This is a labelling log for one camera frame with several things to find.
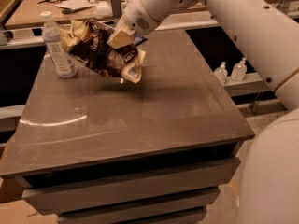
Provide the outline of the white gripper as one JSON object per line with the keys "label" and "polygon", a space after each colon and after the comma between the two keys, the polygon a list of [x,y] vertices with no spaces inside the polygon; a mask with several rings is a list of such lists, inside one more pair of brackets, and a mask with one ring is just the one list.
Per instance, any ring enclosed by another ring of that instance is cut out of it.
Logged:
{"label": "white gripper", "polygon": [[111,35],[107,43],[113,49],[130,45],[134,41],[135,32],[148,35],[160,24],[159,7],[161,0],[130,0],[116,26],[110,29]]}

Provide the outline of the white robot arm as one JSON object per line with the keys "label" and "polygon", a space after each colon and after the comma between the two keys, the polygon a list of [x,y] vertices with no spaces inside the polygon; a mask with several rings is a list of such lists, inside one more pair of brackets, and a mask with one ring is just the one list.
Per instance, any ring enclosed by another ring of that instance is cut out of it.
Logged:
{"label": "white robot arm", "polygon": [[255,138],[244,165],[237,224],[299,224],[299,24],[264,0],[130,0],[108,40],[120,48],[172,12],[202,3],[287,108]]}

